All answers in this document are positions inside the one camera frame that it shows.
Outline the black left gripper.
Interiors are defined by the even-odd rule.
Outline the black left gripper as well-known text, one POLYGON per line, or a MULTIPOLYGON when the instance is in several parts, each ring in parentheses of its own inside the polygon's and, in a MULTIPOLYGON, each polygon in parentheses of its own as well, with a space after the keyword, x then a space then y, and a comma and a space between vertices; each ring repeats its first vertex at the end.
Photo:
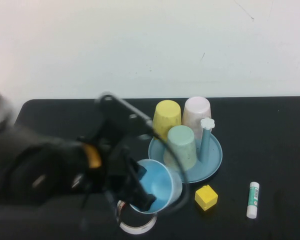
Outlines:
POLYGON ((139 181, 147 170, 122 146, 128 135, 126 126, 102 124, 95 133, 76 139, 75 146, 79 148, 77 170, 82 179, 74 187, 74 192, 94 194, 109 191, 119 195, 121 201, 145 212, 156 197, 147 193, 139 181))

